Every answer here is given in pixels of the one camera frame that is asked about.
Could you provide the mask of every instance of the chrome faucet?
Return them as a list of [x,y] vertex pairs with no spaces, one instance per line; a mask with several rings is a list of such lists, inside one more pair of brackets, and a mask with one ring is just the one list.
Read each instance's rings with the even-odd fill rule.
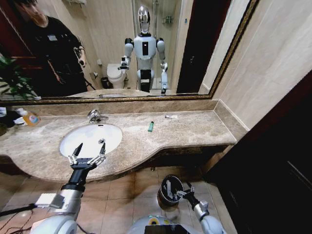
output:
[[87,117],[90,119],[89,123],[95,123],[95,122],[108,120],[108,117],[101,115],[101,113],[98,110],[90,111]]

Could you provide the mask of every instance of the green lighter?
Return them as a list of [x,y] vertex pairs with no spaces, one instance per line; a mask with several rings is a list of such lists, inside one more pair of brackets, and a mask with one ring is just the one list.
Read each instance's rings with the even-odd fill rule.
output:
[[154,122],[152,121],[150,124],[150,127],[148,128],[148,132],[152,132],[153,131],[153,126],[154,126]]

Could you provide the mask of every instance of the gold mirror frame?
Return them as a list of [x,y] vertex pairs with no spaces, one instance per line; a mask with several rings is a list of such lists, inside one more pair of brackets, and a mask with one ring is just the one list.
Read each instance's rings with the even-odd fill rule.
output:
[[254,10],[260,0],[250,0],[242,20],[236,30],[229,49],[224,57],[221,67],[214,79],[212,87],[207,95],[200,94],[176,94],[167,96],[145,96],[145,97],[111,97],[111,98],[77,98],[77,97],[43,97],[41,100],[12,100],[0,101],[0,106],[13,105],[43,105],[43,104],[79,104],[79,103],[97,103],[97,102],[124,102],[124,101],[168,101],[168,100],[194,100],[211,99],[224,76],[226,69],[235,53],[235,50],[242,38],[249,20],[253,16]]

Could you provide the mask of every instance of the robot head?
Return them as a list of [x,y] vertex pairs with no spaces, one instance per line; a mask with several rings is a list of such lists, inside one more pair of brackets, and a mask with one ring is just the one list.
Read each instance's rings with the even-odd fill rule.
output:
[[137,19],[140,23],[141,33],[147,34],[149,27],[150,27],[150,21],[151,21],[150,13],[147,7],[141,6],[139,8],[138,13],[137,13]]

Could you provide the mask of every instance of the toothpaste tube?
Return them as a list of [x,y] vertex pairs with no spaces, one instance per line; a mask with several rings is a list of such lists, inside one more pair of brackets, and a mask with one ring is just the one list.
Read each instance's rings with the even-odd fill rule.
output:
[[165,118],[176,118],[177,119],[177,116],[165,115]]

